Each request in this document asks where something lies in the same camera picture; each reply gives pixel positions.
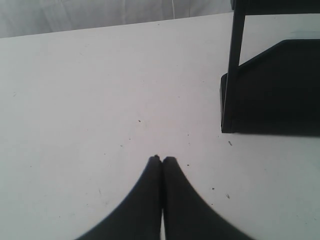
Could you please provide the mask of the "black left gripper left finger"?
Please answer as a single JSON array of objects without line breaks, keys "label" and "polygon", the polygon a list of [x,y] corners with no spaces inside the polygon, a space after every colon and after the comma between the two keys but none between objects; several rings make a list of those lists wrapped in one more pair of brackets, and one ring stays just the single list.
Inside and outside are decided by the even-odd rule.
[{"label": "black left gripper left finger", "polygon": [[159,240],[162,221],[162,162],[151,156],[124,200],[79,240]]}]

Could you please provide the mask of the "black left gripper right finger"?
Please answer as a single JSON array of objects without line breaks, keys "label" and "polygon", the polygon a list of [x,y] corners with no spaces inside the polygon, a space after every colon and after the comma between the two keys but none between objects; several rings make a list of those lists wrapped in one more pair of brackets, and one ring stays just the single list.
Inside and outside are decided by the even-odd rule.
[{"label": "black left gripper right finger", "polygon": [[167,240],[250,240],[195,191],[175,157],[162,162],[163,214]]}]

